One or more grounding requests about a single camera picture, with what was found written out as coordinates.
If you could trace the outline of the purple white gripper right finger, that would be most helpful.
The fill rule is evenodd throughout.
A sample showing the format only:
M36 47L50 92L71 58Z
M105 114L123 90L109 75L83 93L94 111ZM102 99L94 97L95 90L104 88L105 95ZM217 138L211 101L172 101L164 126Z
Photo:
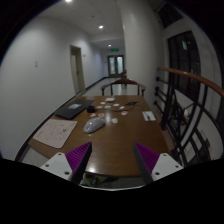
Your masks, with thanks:
M182 169L182 166L169 154L158 154L139 143L134 144L133 153L145 184L150 184Z

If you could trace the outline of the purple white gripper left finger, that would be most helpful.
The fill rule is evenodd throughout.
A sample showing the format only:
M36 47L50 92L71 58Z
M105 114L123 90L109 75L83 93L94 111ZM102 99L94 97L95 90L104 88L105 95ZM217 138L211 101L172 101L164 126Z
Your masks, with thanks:
M79 184L91 153L92 143L87 142L68 153L56 153L41 168L65 180Z

